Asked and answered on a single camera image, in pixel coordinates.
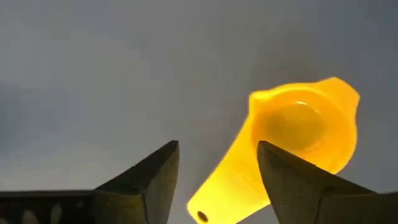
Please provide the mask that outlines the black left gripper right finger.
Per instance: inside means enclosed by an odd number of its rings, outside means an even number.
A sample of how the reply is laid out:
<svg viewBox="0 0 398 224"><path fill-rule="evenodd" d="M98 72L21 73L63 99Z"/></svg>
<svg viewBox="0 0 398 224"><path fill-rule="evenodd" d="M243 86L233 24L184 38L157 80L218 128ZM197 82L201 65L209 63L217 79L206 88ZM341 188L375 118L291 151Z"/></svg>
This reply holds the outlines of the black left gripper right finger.
<svg viewBox="0 0 398 224"><path fill-rule="evenodd" d="M267 141L257 162L279 224L398 224L398 192L374 192Z"/></svg>

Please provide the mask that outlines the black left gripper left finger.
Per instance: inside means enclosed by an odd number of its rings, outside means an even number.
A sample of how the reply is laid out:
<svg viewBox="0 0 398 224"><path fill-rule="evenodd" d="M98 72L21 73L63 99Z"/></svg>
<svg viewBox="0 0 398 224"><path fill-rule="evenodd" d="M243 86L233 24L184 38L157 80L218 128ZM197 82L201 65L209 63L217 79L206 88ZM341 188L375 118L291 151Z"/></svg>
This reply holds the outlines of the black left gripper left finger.
<svg viewBox="0 0 398 224"><path fill-rule="evenodd" d="M0 224L167 224L178 165L172 140L95 189L0 191Z"/></svg>

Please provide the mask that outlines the yellow measuring cup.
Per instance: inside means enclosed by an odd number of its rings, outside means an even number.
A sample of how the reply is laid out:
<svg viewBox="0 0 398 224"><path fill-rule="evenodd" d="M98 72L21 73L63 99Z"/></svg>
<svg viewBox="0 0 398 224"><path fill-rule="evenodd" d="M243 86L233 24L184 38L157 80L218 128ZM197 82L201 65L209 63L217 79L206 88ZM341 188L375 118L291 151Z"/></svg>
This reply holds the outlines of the yellow measuring cup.
<svg viewBox="0 0 398 224"><path fill-rule="evenodd" d="M359 93L344 80L288 83L249 95L234 141L187 203L197 224L237 224L269 205L257 163L267 141L336 174L357 143Z"/></svg>

